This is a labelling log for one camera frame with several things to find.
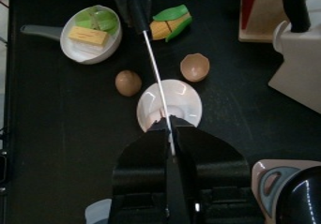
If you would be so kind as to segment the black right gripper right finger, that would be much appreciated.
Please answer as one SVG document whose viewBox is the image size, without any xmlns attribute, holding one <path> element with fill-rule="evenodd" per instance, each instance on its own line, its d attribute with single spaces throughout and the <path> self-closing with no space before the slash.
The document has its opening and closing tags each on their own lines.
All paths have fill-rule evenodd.
<svg viewBox="0 0 321 224">
<path fill-rule="evenodd" d="M 191 223 L 265 224 L 242 154 L 182 118 L 170 123 Z"/>
</svg>

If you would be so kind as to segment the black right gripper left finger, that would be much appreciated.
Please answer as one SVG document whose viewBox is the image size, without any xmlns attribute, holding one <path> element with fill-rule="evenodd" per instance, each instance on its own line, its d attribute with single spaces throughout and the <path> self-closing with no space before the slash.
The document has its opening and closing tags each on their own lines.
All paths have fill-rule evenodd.
<svg viewBox="0 0 321 224">
<path fill-rule="evenodd" d="M 118 158 L 108 224 L 166 224 L 167 151 L 168 128 L 160 119 Z"/>
</svg>

